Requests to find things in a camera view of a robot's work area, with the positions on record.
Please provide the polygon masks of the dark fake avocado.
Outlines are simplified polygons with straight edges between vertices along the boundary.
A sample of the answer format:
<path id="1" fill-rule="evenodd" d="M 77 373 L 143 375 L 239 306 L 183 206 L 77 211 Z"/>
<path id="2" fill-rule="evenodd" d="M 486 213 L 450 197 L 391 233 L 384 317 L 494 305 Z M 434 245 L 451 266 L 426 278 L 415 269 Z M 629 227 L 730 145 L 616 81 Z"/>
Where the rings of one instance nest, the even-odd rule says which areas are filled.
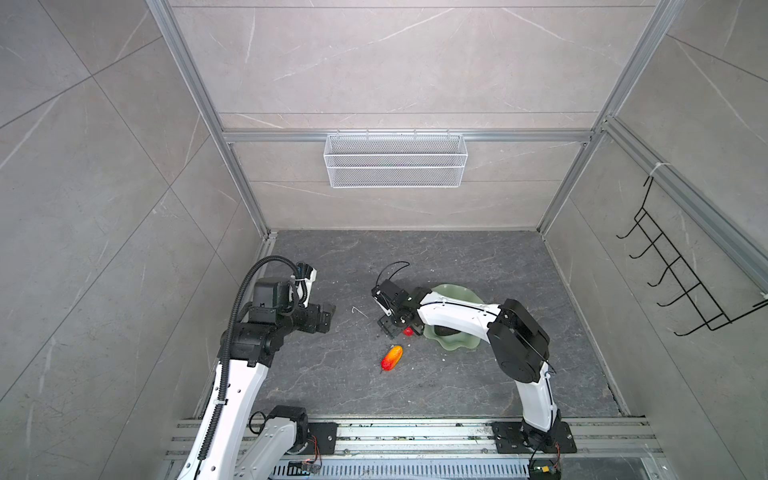
<path id="1" fill-rule="evenodd" d="M 433 326 L 434 334 L 441 337 L 452 336 L 460 334 L 459 330 L 445 327 L 445 326 Z"/>

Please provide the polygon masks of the orange red fake mango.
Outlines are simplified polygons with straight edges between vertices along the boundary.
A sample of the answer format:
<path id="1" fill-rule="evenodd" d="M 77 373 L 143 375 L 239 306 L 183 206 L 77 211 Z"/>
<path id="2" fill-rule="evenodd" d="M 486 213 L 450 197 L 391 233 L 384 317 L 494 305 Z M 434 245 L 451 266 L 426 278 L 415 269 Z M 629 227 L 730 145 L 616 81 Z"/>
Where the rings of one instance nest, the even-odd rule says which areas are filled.
<path id="1" fill-rule="evenodd" d="M 380 362 L 381 370 L 382 371 L 393 370 L 402 359 L 403 353 L 404 353 L 404 349 L 402 346 L 400 345 L 392 346 Z"/>

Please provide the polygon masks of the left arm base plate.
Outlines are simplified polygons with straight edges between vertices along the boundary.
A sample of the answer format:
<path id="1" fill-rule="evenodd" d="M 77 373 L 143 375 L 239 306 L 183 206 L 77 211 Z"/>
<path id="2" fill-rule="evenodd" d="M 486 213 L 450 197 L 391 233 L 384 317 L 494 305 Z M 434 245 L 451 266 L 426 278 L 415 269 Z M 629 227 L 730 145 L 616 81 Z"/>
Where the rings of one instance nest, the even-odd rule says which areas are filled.
<path id="1" fill-rule="evenodd" d="M 333 455 L 336 449 L 339 424 L 335 422 L 309 422 L 300 426 L 295 444 L 287 455 Z"/>

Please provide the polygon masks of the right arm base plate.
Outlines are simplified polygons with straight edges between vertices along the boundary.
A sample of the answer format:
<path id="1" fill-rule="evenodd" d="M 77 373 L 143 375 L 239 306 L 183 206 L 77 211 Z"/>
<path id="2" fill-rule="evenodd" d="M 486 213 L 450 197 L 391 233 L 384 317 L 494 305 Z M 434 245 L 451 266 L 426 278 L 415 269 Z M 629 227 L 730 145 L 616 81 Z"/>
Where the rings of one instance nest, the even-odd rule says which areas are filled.
<path id="1" fill-rule="evenodd" d="M 547 454 L 577 452 L 570 426 L 559 417 L 548 432 L 537 430 L 524 421 L 496 421 L 490 426 L 499 454 L 524 454 L 534 451 Z"/>

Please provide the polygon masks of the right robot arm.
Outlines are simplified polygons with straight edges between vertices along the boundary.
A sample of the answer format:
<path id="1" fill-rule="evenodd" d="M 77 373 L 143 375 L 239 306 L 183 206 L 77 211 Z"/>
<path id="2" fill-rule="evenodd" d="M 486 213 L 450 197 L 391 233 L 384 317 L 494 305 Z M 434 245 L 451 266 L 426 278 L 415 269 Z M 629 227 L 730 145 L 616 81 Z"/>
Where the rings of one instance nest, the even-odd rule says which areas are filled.
<path id="1" fill-rule="evenodd" d="M 390 279 L 374 286 L 372 297 L 384 312 L 378 324 L 391 338 L 424 336 L 448 351 L 488 343 L 517 387 L 523 434 L 540 440 L 555 428 L 559 409 L 550 385 L 550 337 L 519 301 L 486 303 L 454 284 L 409 292 Z"/>

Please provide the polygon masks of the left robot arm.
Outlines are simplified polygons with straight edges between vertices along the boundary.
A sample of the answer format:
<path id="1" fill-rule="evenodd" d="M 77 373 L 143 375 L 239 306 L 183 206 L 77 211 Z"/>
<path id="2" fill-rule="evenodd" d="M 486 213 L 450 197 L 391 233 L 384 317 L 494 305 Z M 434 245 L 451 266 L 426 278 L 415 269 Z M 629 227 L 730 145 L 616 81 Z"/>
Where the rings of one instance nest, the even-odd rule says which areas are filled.
<path id="1" fill-rule="evenodd" d="M 213 391 L 178 476 L 181 479 L 268 479 L 285 455 L 302 471 L 319 466 L 322 451 L 302 407 L 279 405 L 253 422 L 253 404 L 275 354 L 293 332 L 325 333 L 335 311 L 312 304 L 315 272 L 256 281 L 224 333 Z"/>

